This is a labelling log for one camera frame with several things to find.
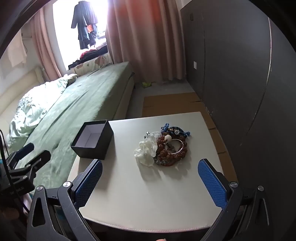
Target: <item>headboard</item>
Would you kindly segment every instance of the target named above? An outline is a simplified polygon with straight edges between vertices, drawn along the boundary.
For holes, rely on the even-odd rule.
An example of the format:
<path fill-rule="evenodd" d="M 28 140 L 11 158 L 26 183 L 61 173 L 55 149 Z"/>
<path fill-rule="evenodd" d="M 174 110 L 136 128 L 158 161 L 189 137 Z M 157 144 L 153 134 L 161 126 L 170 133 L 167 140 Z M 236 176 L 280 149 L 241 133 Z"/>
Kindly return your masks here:
<path fill-rule="evenodd" d="M 15 115 L 19 100 L 30 89 L 40 84 L 44 84 L 44 79 L 40 67 L 37 66 L 21 77 L 0 96 L 0 129 L 5 139 L 9 132 L 9 124 Z"/>

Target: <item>beige curtain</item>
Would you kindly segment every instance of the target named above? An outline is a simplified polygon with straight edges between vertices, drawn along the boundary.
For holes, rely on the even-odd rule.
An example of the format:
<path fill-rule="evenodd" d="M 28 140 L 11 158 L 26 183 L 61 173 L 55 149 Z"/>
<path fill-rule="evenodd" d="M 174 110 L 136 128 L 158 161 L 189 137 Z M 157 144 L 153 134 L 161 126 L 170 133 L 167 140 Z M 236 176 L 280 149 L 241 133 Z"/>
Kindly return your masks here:
<path fill-rule="evenodd" d="M 114 63 L 130 61 L 136 81 L 183 79 L 175 0 L 108 0 L 106 38 Z"/>
<path fill-rule="evenodd" d="M 44 9 L 41 8 L 30 20 L 32 39 L 38 54 L 39 60 L 49 77 L 49 80 L 56 80 L 62 75 L 57 67 L 52 49 L 49 43 L 44 20 Z"/>

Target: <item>brown beaded bracelet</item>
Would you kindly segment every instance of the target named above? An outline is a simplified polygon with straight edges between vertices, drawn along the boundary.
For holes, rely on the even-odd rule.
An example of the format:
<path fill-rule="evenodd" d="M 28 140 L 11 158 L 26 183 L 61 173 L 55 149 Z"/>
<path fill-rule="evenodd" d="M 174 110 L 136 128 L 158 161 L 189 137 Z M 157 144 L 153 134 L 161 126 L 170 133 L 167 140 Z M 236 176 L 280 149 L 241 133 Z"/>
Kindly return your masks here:
<path fill-rule="evenodd" d="M 180 138 L 178 138 L 177 136 L 175 137 L 176 138 L 172 140 L 177 140 L 181 142 L 181 146 L 179 147 L 179 150 L 177 152 L 171 144 L 166 142 L 164 136 L 158 139 L 158 148 L 156 150 L 156 156 L 154 157 L 154 161 L 156 164 L 169 167 L 186 156 L 187 143 L 185 142 L 185 140 L 180 140 Z"/>

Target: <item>black cloth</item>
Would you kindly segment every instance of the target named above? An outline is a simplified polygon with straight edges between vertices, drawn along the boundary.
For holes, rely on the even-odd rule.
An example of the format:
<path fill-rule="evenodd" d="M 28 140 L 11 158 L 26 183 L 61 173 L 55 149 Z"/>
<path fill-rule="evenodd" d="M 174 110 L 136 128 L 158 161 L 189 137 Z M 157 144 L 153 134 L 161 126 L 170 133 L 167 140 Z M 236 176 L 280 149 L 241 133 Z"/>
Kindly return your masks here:
<path fill-rule="evenodd" d="M 100 49 L 98 49 L 98 50 L 94 50 L 94 51 L 91 51 L 89 53 L 86 53 L 83 56 L 83 58 L 81 58 L 80 60 L 76 60 L 74 63 L 70 64 L 68 66 L 68 68 L 69 69 L 74 68 L 74 67 L 76 67 L 79 64 L 82 64 L 82 63 L 84 63 L 86 61 L 89 61 L 91 59 L 97 58 L 97 57 L 99 57 L 99 56 L 101 56 L 103 54 L 106 54 L 106 53 L 108 53 L 107 45 L 104 46 L 104 47 L 102 47 L 102 48 L 100 48 Z"/>
<path fill-rule="evenodd" d="M 86 49 L 88 45 L 96 44 L 96 35 L 98 23 L 97 16 L 89 2 L 80 1 L 74 8 L 71 28 L 78 28 L 78 39 L 80 49 Z M 87 26 L 92 25 L 93 31 L 88 33 Z"/>

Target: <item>blue gripper pad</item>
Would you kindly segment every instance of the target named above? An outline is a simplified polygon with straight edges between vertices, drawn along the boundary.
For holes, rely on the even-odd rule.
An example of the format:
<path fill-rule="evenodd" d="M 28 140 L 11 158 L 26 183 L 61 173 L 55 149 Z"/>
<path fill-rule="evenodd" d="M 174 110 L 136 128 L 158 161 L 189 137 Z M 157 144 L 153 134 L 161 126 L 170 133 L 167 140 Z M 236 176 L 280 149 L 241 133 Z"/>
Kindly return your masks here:
<path fill-rule="evenodd" d="M 204 160 L 200 160 L 197 170 L 215 205 L 224 209 L 227 204 L 227 193 L 221 182 Z"/>
<path fill-rule="evenodd" d="M 85 206 L 102 173 L 103 164 L 101 161 L 98 161 L 93 169 L 89 172 L 87 177 L 77 188 L 74 199 L 74 205 L 77 209 Z"/>

